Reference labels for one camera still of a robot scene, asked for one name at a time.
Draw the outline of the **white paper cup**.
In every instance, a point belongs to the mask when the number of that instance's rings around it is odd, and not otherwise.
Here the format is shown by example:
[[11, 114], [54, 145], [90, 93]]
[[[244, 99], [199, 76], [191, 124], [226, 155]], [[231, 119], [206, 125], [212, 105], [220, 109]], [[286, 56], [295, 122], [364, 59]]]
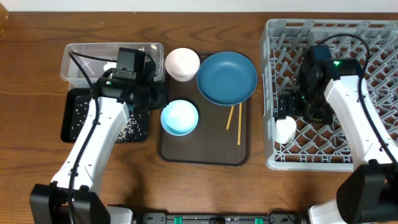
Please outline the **white paper cup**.
[[297, 123], [291, 116], [278, 119], [275, 122], [275, 141], [279, 144], [287, 144], [295, 137]]

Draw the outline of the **light blue bowl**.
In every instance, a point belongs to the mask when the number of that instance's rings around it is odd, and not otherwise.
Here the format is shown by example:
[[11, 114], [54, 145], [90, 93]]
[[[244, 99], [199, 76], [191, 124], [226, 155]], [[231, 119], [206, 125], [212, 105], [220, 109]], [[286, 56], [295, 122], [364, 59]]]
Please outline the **light blue bowl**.
[[161, 112], [160, 122], [163, 129], [174, 136], [191, 133], [199, 120], [198, 110], [189, 101], [175, 100], [170, 102]]

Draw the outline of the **pile of rice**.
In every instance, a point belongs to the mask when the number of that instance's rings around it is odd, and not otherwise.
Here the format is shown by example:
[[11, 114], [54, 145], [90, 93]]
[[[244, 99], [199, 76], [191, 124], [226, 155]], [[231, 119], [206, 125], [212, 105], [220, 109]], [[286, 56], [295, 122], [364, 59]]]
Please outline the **pile of rice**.
[[[88, 114], [90, 96], [78, 96], [73, 109], [70, 140], [75, 142]], [[149, 129], [149, 111], [133, 111], [116, 138], [116, 142], [139, 142], [147, 138]]]

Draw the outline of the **white tissue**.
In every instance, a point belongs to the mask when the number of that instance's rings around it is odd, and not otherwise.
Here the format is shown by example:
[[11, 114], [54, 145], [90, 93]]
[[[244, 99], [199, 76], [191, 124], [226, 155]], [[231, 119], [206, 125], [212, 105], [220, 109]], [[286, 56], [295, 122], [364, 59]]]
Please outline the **white tissue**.
[[109, 74], [111, 74], [115, 68], [116, 68], [116, 62], [108, 62], [103, 66], [104, 72]]

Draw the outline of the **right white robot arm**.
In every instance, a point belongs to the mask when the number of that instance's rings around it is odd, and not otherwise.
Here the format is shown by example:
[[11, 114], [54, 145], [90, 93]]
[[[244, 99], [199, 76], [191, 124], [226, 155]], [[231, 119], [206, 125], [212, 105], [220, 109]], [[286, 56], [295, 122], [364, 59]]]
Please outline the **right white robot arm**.
[[376, 223], [397, 220], [397, 145], [390, 139], [355, 58], [333, 59], [327, 45], [302, 55], [298, 90], [279, 97], [275, 141], [295, 137], [294, 116], [331, 124], [335, 115], [354, 163], [336, 198], [308, 210], [309, 223]]

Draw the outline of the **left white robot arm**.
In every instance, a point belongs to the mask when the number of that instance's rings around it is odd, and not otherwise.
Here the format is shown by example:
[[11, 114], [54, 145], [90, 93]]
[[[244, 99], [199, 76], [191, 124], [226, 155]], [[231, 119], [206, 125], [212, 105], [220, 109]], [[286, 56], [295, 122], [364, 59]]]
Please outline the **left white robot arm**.
[[35, 184], [30, 207], [35, 223], [133, 223], [123, 205], [104, 206], [99, 198], [103, 172], [131, 109], [162, 108], [169, 102], [164, 81], [102, 77], [93, 85], [88, 114], [61, 169], [48, 185]]

